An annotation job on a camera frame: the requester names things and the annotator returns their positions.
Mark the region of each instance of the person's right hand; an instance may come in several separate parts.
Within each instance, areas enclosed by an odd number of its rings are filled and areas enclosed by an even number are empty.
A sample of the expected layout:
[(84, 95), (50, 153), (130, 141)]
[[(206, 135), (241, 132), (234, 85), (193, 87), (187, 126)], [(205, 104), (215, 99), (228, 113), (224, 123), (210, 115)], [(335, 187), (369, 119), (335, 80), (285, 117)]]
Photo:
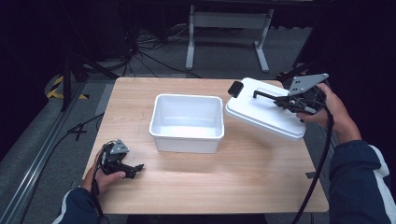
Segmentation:
[[(347, 113), (347, 109), (341, 99), (326, 84), (319, 83), (318, 87), (326, 95), (326, 106), (334, 119), (332, 130), (337, 134), (339, 144), (352, 140), (361, 140), (358, 126)], [(296, 116), (304, 122), (315, 122), (321, 127), (327, 128), (328, 115), (324, 109), (319, 110), (315, 115), (297, 113)]]

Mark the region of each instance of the table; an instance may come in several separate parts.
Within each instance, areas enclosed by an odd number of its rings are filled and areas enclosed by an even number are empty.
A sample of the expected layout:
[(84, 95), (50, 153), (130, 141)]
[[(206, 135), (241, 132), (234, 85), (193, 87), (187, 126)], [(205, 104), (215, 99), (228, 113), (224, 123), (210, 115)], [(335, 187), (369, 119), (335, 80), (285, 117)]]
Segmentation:
[[(144, 163), (99, 196), (107, 214), (255, 214), (297, 212), (314, 172), (304, 140), (290, 141), (224, 115), (225, 134), (215, 154), (160, 152), (149, 134), (160, 93), (214, 95), (226, 104), (234, 80), (120, 77), (93, 145), (121, 139), (131, 150), (123, 163)], [(277, 81), (267, 81), (280, 86)], [(320, 183), (305, 208), (325, 212)]]

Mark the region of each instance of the person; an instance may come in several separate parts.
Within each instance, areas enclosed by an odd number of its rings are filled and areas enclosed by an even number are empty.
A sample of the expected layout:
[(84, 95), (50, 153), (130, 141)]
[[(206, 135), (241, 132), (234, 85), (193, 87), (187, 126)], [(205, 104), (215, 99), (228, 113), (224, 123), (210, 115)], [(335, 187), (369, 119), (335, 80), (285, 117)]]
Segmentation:
[[(334, 120), (332, 130), (338, 140), (330, 165), (330, 222), (396, 223), (396, 205), (387, 185), (389, 169), (381, 152), (362, 140), (357, 124), (349, 116), (341, 99), (326, 84), (320, 83), (318, 87), (326, 95), (326, 106)], [(324, 109), (315, 115), (297, 113), (296, 117), (324, 128), (328, 119)], [(64, 196), (62, 213), (54, 223), (98, 222), (90, 195), (92, 169), (81, 188), (72, 189)], [(123, 173), (106, 176), (98, 171), (96, 179), (100, 192), (124, 176)]]

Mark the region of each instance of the plastic lid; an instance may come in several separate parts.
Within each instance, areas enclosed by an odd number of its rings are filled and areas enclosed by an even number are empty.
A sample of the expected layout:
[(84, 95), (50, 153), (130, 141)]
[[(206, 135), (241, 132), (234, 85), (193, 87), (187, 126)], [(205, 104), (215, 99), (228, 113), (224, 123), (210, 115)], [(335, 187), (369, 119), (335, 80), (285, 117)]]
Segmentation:
[(278, 107), (272, 99), (261, 96), (253, 98), (254, 91), (286, 96), (287, 90), (250, 77), (245, 77), (242, 83), (244, 88), (238, 97), (232, 97), (225, 106), (227, 115), (291, 140), (301, 140), (304, 137), (305, 123), (300, 122), (294, 113)]

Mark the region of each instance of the navy blue sleeve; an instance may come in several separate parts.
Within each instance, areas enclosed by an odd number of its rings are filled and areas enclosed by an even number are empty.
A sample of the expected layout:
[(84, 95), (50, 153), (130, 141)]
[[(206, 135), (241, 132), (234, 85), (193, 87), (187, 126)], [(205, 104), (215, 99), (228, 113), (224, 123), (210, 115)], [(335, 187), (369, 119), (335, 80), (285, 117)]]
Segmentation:
[(396, 206), (384, 181), (388, 175), (382, 154), (366, 142), (336, 147), (330, 165), (331, 223), (395, 223)]
[(84, 188), (67, 192), (62, 201), (61, 214), (52, 224), (56, 223), (98, 223), (98, 215), (91, 194)]

